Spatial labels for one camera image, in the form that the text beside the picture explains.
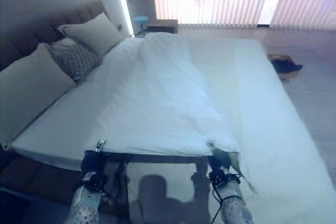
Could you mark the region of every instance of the bedside table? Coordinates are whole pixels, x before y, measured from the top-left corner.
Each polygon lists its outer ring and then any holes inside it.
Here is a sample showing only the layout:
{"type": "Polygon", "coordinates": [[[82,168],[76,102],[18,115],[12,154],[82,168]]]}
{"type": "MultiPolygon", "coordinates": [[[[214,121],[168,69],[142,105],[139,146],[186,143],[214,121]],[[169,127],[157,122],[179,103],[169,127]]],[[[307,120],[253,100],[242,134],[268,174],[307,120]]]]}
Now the bedside table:
{"type": "Polygon", "coordinates": [[[177,19],[154,19],[148,23],[149,33],[171,33],[177,34],[177,19]]]}

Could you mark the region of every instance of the white duvet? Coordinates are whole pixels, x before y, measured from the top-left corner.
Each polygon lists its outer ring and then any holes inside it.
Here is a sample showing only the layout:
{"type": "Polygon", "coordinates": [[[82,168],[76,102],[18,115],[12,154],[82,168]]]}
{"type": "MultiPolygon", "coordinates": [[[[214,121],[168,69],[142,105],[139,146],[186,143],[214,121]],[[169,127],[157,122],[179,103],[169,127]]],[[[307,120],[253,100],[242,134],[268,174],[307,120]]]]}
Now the white duvet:
{"type": "Polygon", "coordinates": [[[21,155],[79,170],[85,150],[210,155],[207,142],[238,151],[226,114],[176,35],[127,39],[86,80],[63,95],[12,144],[21,155]]]}
{"type": "Polygon", "coordinates": [[[97,117],[87,149],[159,155],[211,155],[207,146],[238,152],[238,143],[216,111],[212,94],[191,62],[187,41],[148,34],[134,67],[97,117]]]}

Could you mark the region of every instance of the white bed sheet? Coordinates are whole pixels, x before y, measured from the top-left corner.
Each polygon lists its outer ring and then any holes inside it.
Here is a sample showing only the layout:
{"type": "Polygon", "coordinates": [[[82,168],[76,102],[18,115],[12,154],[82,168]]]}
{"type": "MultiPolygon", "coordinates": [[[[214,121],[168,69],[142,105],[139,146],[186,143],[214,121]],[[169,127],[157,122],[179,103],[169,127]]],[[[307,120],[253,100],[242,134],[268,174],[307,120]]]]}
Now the white bed sheet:
{"type": "Polygon", "coordinates": [[[110,153],[207,156],[208,141],[239,151],[186,40],[152,33],[131,49],[125,43],[27,128],[14,148],[63,168],[78,168],[84,150],[100,139],[110,153]]]}
{"type": "MultiPolygon", "coordinates": [[[[242,182],[255,223],[336,223],[336,193],[326,167],[261,44],[241,39],[191,43],[194,65],[213,89],[217,106],[233,119],[246,176],[258,192],[242,182]]],[[[193,199],[188,178],[194,172],[191,164],[131,163],[130,201],[137,199],[142,177],[159,174],[167,181],[167,197],[188,202],[193,199]]],[[[214,216],[218,203],[209,198],[209,213],[214,216]]],[[[136,205],[131,206],[132,221],[143,223],[136,205]]],[[[150,210],[143,215],[147,222],[160,219],[150,210]]]]}
{"type": "Polygon", "coordinates": [[[85,143],[97,126],[95,119],[132,70],[141,41],[127,39],[112,48],[85,81],[57,100],[12,147],[39,162],[80,170],[85,143]]]}

